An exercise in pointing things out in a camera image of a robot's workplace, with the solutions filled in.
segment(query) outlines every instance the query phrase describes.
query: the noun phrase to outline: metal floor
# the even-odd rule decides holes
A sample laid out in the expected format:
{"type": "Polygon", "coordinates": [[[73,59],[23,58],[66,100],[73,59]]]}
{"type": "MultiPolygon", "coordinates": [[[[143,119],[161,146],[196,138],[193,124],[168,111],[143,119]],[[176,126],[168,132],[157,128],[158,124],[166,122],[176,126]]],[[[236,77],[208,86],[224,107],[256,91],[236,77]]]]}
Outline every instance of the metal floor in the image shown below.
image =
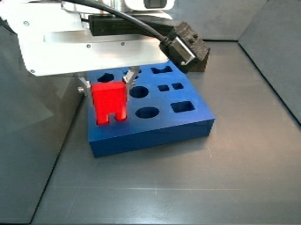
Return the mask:
{"type": "Polygon", "coordinates": [[[34,224],[301,223],[301,129],[234,42],[189,78],[209,138],[95,159],[83,102],[34,224]]]}

